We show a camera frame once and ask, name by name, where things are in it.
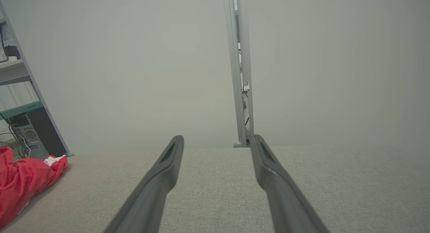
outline white cable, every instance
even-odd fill
[[[26,140],[24,139],[24,137],[22,136],[22,135],[19,135],[22,139],[23,139],[23,141],[24,141],[24,145],[30,150],[29,152],[28,152],[28,157],[30,157],[30,153],[31,153],[31,149],[27,146],[27,143],[26,143]]]

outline white bracket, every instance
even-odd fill
[[[249,82],[247,82],[246,84],[246,86],[243,86],[243,91],[249,91]]]

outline computer tower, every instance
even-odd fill
[[[51,120],[42,108],[14,115],[7,119],[26,155],[31,158],[46,159],[48,155],[67,154]]]

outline shelf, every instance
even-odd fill
[[[12,109],[8,109],[5,111],[2,111],[2,115],[8,119],[11,118],[15,115],[20,115],[20,114],[24,114],[24,113],[28,113],[30,111],[39,109],[39,108],[43,108],[43,104],[41,101],[36,101],[33,103],[29,103],[29,104],[25,104],[22,105],[20,107],[16,107],[16,108],[12,108]]]
[[[0,85],[30,81],[23,60],[0,63]]]

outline black cable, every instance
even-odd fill
[[[4,55],[6,56],[6,60],[0,61],[0,63],[5,63],[9,61],[9,56],[6,54],[6,51],[4,49],[3,31],[1,30],[1,25],[0,25],[0,36],[1,36],[1,46],[3,47]]]
[[[9,144],[9,147],[12,148],[12,144],[10,143],[4,142],[4,141],[0,141],[0,143],[1,143],[1,147],[3,147],[3,143],[5,143],[5,144]]]
[[[243,86],[242,91],[243,91],[243,92],[245,91],[245,86]],[[246,97],[247,97],[247,98],[249,98],[249,97],[248,97],[248,94],[246,94],[246,93],[245,93],[245,95],[246,95]]]
[[[239,54],[241,54],[241,52],[239,52]],[[241,69],[241,71],[242,71],[242,68],[241,67],[239,67],[240,69]]]
[[[4,115],[1,112],[0,112],[0,116],[3,118],[4,121],[6,121],[7,125],[9,125],[9,127],[13,127],[12,124],[9,124],[9,121],[7,121],[7,119],[4,117]]]
[[[24,155],[24,157],[22,157],[22,158],[25,158],[26,153],[27,153],[27,149],[24,148],[23,146],[21,146],[21,153]]]
[[[24,154],[20,153],[20,151],[19,151],[19,144],[18,144],[18,143],[20,143],[21,147],[23,146],[23,144],[21,144],[21,141],[20,141],[20,140],[18,140],[18,137],[16,137],[16,136],[15,136],[15,133],[13,133],[13,132],[12,132],[12,128],[11,128],[10,126],[9,126],[9,131],[12,133],[13,137],[15,138],[15,141],[16,141],[16,149],[18,150],[18,154],[19,154],[19,156],[20,156],[21,158],[24,158]]]

